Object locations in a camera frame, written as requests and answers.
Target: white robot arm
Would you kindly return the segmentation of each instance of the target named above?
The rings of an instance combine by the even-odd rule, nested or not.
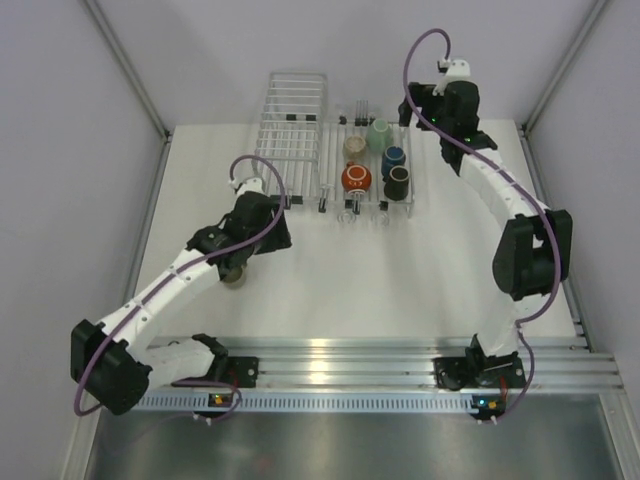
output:
[[[405,80],[414,50],[415,46],[405,65]],[[418,128],[440,135],[442,158],[478,193],[496,219],[503,233],[492,270],[508,310],[483,323],[465,357],[436,360],[438,385],[459,390],[495,386],[501,378],[507,378],[510,387],[522,387],[524,378],[513,374],[522,371],[517,354],[517,321],[541,310],[543,302],[547,305],[545,296],[556,285],[556,245],[560,280],[567,277],[573,223],[566,211],[550,210],[519,185],[505,168],[498,145],[478,130],[480,96],[478,87],[469,81],[468,62],[444,58],[438,68],[443,76],[437,84],[406,84],[407,96],[398,108],[399,123],[406,127],[414,112],[421,113]],[[549,230],[553,231],[553,241]]]
[[[233,211],[217,225],[196,232],[148,287],[96,325],[80,322],[71,334],[71,376],[79,388],[112,413],[122,414],[148,389],[193,377],[220,381],[229,359],[215,338],[199,334],[179,344],[149,345],[198,294],[218,281],[239,279],[251,255],[291,246],[284,215],[276,217],[279,207],[263,193],[262,179],[246,180],[236,188]],[[267,234],[251,241],[270,225]],[[257,368],[247,368],[251,370],[255,382]]]

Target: metal dish rack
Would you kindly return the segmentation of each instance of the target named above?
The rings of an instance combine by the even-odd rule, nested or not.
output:
[[[371,187],[364,193],[347,193],[340,178],[346,166],[344,141],[350,135],[366,137],[366,125],[373,117],[369,118],[368,102],[359,100],[353,118],[336,116],[325,122],[327,90],[327,77],[320,73],[274,72],[269,77],[255,153],[271,161],[282,176],[285,207],[314,205],[320,213],[337,213],[338,220],[346,223],[371,214],[376,223],[388,224],[390,214],[398,210],[410,217],[414,204],[410,129],[391,124],[393,143],[401,146],[407,156],[405,167],[411,175],[407,198],[386,198],[380,172],[382,156],[369,150],[358,163],[371,171]],[[264,179],[267,195],[279,197],[272,172],[257,162],[253,169]]]
[[[402,147],[407,160],[405,167],[409,170],[409,194],[401,201],[389,200],[384,194],[384,181],[382,180],[381,166],[382,155],[374,154],[368,149],[363,159],[357,163],[366,166],[372,175],[371,187],[365,193],[348,193],[342,188],[341,176],[346,166],[342,148],[344,141],[351,135],[366,137],[367,127],[356,126],[354,120],[347,120],[347,124],[339,121],[325,126],[328,137],[323,152],[320,168],[320,202],[326,199],[329,206],[337,209],[338,220],[352,223],[357,217],[368,211],[373,215],[373,220],[388,223],[389,215],[397,210],[404,210],[407,216],[411,216],[414,204],[413,169],[411,167],[411,142],[409,128],[400,127],[397,123],[391,123],[393,129],[393,144]]]
[[[256,155],[270,160],[287,189],[287,208],[317,201],[326,113],[327,78],[318,73],[274,72],[261,114]],[[267,195],[280,191],[272,172],[254,163]]]

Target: black cup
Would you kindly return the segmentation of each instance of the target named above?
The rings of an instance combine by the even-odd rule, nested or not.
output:
[[[389,178],[384,185],[384,194],[389,200],[398,202],[409,195],[409,170],[398,165],[389,172]]]

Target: white table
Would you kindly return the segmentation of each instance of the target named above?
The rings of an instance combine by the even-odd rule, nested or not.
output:
[[[481,123],[507,167],[533,191],[515,124]],[[233,207],[230,162],[254,150],[256,126],[179,126],[165,171],[139,288],[193,233]],[[493,217],[440,157],[432,133],[412,132],[416,204],[386,228],[334,214],[286,213],[293,247],[249,260],[247,283],[222,284],[188,305],[163,335],[224,337],[471,337],[498,295],[491,261],[501,235]],[[561,291],[527,336],[575,336]]]

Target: gray wall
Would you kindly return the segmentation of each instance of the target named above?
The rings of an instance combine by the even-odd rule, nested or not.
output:
[[[402,65],[432,27],[471,62],[486,118],[523,121],[585,0],[103,0],[158,110],[179,123],[247,122],[262,108],[267,75],[329,75],[332,103],[367,98],[395,115]],[[416,54],[413,78],[437,77],[441,39]]]
[[[57,478],[69,334],[115,308],[159,138],[80,2],[0,5],[0,477]]]
[[[614,0],[534,132],[553,204],[572,213],[574,280],[640,419],[640,2]]]

